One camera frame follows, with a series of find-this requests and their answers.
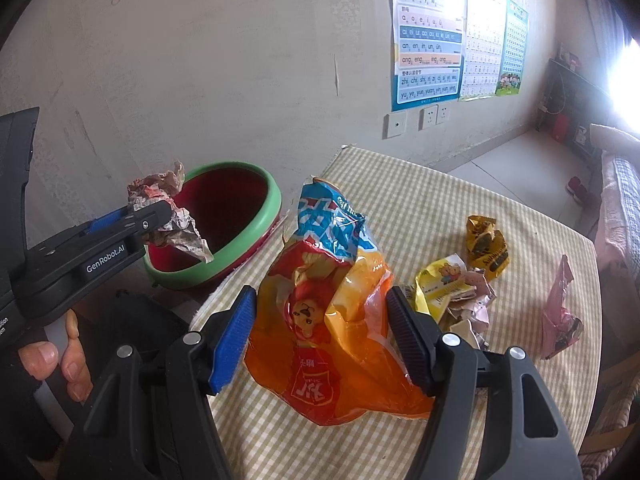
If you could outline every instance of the cartoon bear print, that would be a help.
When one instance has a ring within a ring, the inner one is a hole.
[[[446,263],[440,267],[439,271],[442,274],[442,283],[455,282],[462,275],[462,269],[458,264]]]
[[[324,311],[311,299],[301,300],[291,309],[293,323],[301,330],[306,339],[311,339],[314,327],[322,323]]]

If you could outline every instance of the snack bag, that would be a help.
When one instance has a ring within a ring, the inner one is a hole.
[[[509,265],[509,251],[495,218],[471,215],[466,220],[466,262],[484,269],[488,282],[500,276]]]
[[[255,381],[320,426],[365,410],[428,416],[388,339],[392,279],[365,217],[331,184],[303,186],[298,229],[258,290],[244,357]]]

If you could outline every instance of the screw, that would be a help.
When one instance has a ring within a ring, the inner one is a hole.
[[[525,351],[522,348],[518,348],[517,346],[510,348],[509,354],[511,355],[511,357],[518,360],[524,359],[527,356]]]
[[[202,338],[198,332],[189,332],[184,335],[182,342],[185,345],[197,345],[201,339]]]
[[[442,336],[442,342],[447,346],[458,346],[460,344],[460,338],[455,334],[445,334]]]
[[[125,357],[129,357],[131,354],[133,354],[133,348],[131,348],[131,346],[129,345],[122,345],[120,348],[118,348],[116,354],[118,355],[118,357],[124,359]]]

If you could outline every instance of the finger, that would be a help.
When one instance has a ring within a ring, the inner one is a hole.
[[[49,377],[58,364],[58,349],[49,341],[31,343],[18,350],[22,366],[39,381]]]
[[[78,381],[80,372],[85,367],[86,359],[84,358],[84,351],[82,350],[80,340],[69,339],[68,346],[62,355],[62,362],[60,363],[62,374],[68,382],[75,383]]]
[[[71,309],[66,311],[65,327],[69,339],[78,339],[78,337],[80,337],[80,333],[78,332],[78,316],[76,316],[76,313]]]
[[[80,372],[78,381],[75,383],[69,383],[66,386],[66,391],[69,394],[69,397],[79,402],[81,400],[86,400],[93,387],[94,385],[91,382],[89,368],[84,367]]]

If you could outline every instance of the table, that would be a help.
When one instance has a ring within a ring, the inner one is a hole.
[[[510,248],[511,263],[492,282],[486,338],[492,351],[524,348],[545,380],[576,449],[584,437],[598,379],[602,333],[600,286],[592,243],[532,209],[452,176],[390,156],[344,147],[322,177],[337,185],[353,207],[367,216],[396,283],[454,252],[463,255],[466,217],[497,218]],[[198,311],[202,327],[210,314],[229,308],[242,285],[258,287],[295,229],[295,211],[263,248],[229,276]],[[560,256],[568,255],[575,281],[567,306],[584,322],[574,346],[549,361],[540,359],[540,311]],[[232,383],[210,398],[210,406],[233,472],[238,479],[401,479],[414,456],[426,422],[369,412],[354,422],[322,428],[299,415],[254,382],[240,365]],[[478,462],[486,393],[476,395],[467,452],[460,478],[473,478]]]

